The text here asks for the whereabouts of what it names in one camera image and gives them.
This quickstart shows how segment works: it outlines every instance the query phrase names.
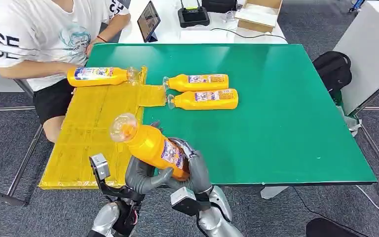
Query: tablet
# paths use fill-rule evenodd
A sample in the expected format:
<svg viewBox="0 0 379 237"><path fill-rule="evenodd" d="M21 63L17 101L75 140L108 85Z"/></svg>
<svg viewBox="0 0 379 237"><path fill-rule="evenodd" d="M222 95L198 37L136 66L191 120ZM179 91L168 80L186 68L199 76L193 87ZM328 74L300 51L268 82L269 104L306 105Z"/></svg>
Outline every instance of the tablet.
<svg viewBox="0 0 379 237"><path fill-rule="evenodd" d="M159 23L159 14L154 8L153 2L149 1L148 5L143 10L142 15L139 17L139 20L137 20L144 42L156 41L152 36Z"/></svg>

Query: cardboard box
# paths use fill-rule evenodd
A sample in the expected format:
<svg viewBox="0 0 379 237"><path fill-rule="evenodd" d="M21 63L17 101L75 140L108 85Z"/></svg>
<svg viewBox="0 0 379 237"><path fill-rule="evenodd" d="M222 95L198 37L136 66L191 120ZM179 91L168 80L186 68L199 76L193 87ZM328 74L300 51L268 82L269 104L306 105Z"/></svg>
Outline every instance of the cardboard box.
<svg viewBox="0 0 379 237"><path fill-rule="evenodd" d="M282 0L246 0L236 13L238 27L258 32L272 32L277 23Z"/></svg>

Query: yellow detergent bottle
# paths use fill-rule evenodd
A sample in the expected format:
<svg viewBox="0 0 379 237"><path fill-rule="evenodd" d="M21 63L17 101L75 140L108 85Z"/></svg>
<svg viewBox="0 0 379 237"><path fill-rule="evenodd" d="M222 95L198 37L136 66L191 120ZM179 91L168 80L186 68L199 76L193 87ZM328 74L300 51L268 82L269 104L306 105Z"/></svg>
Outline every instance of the yellow detergent bottle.
<svg viewBox="0 0 379 237"><path fill-rule="evenodd" d="M68 71L68 81L75 87L94 85L118 85L125 81L135 81L138 71L132 67L121 68L72 68Z"/></svg>
<svg viewBox="0 0 379 237"><path fill-rule="evenodd" d="M184 91L220 90L228 88L228 75L194 75L180 74L174 78L163 78L165 89Z"/></svg>
<svg viewBox="0 0 379 237"><path fill-rule="evenodd" d="M235 89L213 91L187 91L181 95L168 95L168 106L184 110L232 110L237 107L239 97Z"/></svg>
<svg viewBox="0 0 379 237"><path fill-rule="evenodd" d="M110 129L115 142L124 142L132 155L158 169L172 167L172 177L184 181L189 177L188 160L183 152L159 129L139 124L130 113L121 114Z"/></svg>

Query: yellow mat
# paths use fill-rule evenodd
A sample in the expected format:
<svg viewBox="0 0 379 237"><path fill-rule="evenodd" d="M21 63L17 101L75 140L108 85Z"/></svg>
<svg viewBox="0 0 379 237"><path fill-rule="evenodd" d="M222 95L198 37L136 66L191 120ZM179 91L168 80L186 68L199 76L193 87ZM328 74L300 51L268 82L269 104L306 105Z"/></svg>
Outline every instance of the yellow mat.
<svg viewBox="0 0 379 237"><path fill-rule="evenodd" d="M145 85L147 68L137 83L79 87L66 113L62 130L39 183L42 189L96 189L89 157L102 153L110 166L110 186L124 185L130 152L109 135L114 118L132 113L141 122L142 106L164 106L162 86Z"/></svg>

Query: person's leg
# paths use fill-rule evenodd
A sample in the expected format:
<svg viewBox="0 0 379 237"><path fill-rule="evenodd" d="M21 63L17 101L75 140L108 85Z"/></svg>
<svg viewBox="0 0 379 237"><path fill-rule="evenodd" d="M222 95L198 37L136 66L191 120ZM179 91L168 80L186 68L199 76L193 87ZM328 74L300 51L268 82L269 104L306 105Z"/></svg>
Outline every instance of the person's leg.
<svg viewBox="0 0 379 237"><path fill-rule="evenodd" d="M57 138L60 134L60 129L62 128L63 120L65 119L65 116L57 116L50 118L43 124L44 133L47 137L47 139L52 142L56 143Z"/></svg>
<svg viewBox="0 0 379 237"><path fill-rule="evenodd" d="M67 79L34 92L34 105L44 133L55 143L60 134L66 111L72 99L73 87Z"/></svg>

